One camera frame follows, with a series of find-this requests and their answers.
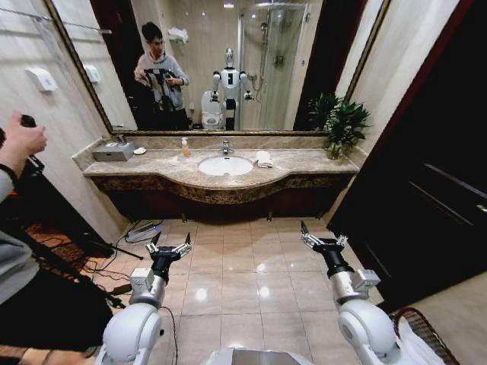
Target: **hair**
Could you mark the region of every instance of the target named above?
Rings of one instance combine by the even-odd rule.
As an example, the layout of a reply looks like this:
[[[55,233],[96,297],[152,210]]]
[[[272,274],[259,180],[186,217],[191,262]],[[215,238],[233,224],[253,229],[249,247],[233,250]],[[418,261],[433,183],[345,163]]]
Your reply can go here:
[[[148,23],[142,25],[142,34],[144,34],[145,40],[151,42],[154,38],[162,39],[162,32],[157,25],[149,21]]]

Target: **soap dispenser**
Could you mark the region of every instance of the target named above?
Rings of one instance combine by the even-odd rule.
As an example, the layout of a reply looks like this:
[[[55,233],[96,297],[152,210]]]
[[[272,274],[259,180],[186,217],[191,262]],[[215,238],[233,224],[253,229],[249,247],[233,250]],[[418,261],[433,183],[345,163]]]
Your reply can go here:
[[[181,138],[181,143],[183,145],[183,156],[184,157],[189,157],[188,138],[187,137],[182,137]]]

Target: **flower pot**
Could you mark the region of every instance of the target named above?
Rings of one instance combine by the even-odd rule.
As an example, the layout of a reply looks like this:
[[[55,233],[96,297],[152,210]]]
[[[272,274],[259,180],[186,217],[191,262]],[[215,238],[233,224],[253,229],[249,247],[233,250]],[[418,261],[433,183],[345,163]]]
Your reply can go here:
[[[342,144],[330,143],[328,148],[326,149],[326,156],[330,160],[338,160],[340,157],[343,156]]]

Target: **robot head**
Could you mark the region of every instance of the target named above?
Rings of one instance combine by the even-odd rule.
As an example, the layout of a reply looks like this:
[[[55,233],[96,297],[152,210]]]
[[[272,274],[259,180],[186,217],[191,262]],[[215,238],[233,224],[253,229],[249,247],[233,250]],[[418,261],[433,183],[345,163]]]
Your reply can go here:
[[[227,63],[227,67],[234,67],[234,51],[232,48],[227,48],[225,50],[225,61]]]

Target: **man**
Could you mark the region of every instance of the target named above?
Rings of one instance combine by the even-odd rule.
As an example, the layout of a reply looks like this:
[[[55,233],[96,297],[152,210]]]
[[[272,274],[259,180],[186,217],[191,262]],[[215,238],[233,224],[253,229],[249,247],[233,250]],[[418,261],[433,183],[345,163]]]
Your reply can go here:
[[[23,127],[19,112],[4,133],[0,202],[14,188],[26,159],[46,147],[44,127]],[[40,269],[31,253],[25,243],[0,231],[0,344],[79,352],[102,345],[112,317],[105,299]]]
[[[148,45],[148,51],[140,56],[137,67],[135,68],[135,79],[141,84],[151,87],[154,92],[155,101],[161,105],[169,118],[169,123],[163,121],[161,129],[187,130],[188,117],[184,109],[184,99],[181,93],[181,86],[188,85],[188,77],[183,72],[176,59],[165,52],[162,32],[152,22],[142,26],[142,34]],[[162,82],[157,82],[154,74],[149,74],[145,70],[161,70]]]

